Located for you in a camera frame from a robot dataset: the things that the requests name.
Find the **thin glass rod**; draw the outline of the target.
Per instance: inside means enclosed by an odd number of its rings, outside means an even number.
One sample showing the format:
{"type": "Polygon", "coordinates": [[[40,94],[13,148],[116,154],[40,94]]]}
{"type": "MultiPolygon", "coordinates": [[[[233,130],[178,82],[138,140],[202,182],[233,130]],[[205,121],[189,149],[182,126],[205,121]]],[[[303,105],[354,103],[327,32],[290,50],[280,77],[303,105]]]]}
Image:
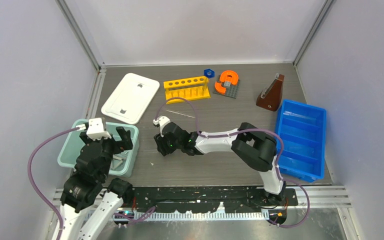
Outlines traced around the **thin glass rod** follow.
{"type": "Polygon", "coordinates": [[[178,111],[173,111],[173,110],[168,110],[168,109],[166,109],[165,111],[167,111],[167,112],[169,112],[169,113],[176,114],[176,115],[180,115],[180,116],[188,117],[188,118],[193,118],[193,119],[196,118],[196,117],[193,116],[193,115],[189,115],[189,114],[181,113],[181,112],[178,112],[178,111]]]}

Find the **glass stirring rod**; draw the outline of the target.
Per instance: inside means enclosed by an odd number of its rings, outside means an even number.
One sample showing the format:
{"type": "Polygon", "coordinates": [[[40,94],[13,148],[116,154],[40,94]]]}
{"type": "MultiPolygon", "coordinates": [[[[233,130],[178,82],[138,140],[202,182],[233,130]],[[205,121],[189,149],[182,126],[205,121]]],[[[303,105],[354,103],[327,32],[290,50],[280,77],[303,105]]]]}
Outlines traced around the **glass stirring rod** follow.
{"type": "Polygon", "coordinates": [[[285,118],[300,119],[302,121],[304,121],[304,120],[306,120],[306,121],[313,121],[314,119],[317,118],[317,116],[312,116],[311,114],[308,115],[305,112],[302,113],[302,112],[285,111],[283,113],[283,115],[284,115],[285,118]]]}

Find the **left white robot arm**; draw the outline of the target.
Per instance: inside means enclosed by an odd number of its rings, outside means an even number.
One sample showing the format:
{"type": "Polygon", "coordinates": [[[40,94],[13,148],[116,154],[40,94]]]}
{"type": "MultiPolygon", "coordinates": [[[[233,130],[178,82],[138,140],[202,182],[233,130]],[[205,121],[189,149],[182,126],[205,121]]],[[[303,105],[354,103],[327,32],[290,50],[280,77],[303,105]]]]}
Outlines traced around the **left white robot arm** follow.
{"type": "Polygon", "coordinates": [[[132,184],[114,178],[97,210],[85,221],[108,178],[113,156],[133,149],[131,132],[122,126],[116,127],[116,131],[120,140],[105,130],[98,136],[88,136],[86,131],[80,133],[84,146],[77,156],[74,173],[63,186],[54,240],[95,240],[116,210],[133,202],[132,184]]]}

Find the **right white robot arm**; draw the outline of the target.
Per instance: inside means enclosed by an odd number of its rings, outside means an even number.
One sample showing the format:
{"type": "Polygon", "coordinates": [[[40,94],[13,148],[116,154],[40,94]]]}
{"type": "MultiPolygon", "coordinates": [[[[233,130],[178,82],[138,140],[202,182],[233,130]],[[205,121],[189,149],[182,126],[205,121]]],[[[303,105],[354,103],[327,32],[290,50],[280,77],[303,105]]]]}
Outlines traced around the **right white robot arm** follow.
{"type": "Polygon", "coordinates": [[[225,132],[187,132],[167,117],[153,120],[159,128],[154,136],[157,150],[163,156],[180,150],[189,156],[213,152],[233,152],[263,181],[265,198],[271,205],[279,205],[286,197],[286,183],[280,174],[279,160],[284,146],[276,133],[243,122],[239,128],[225,132]]]}

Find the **white clay triangle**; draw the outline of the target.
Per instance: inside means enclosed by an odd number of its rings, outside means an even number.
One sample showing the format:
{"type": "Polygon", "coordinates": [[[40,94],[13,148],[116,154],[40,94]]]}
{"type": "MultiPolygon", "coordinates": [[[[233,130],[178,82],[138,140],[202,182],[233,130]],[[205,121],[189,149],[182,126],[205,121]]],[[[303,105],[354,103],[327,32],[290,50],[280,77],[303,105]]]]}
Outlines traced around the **white clay triangle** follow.
{"type": "Polygon", "coordinates": [[[121,166],[124,162],[122,157],[114,156],[111,161],[111,170],[116,170],[119,166],[121,166]]]}

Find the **blue hexagonal nut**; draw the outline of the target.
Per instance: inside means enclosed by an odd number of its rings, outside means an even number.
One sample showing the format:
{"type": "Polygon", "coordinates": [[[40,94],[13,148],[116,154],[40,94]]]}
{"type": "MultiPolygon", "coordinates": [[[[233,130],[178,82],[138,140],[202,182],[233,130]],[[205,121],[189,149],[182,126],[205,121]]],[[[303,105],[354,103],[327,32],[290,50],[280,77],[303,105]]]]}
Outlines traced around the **blue hexagonal nut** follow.
{"type": "Polygon", "coordinates": [[[203,75],[208,78],[208,79],[211,79],[211,78],[214,78],[215,77],[215,71],[208,68],[208,69],[205,69],[203,71],[203,75]]]}

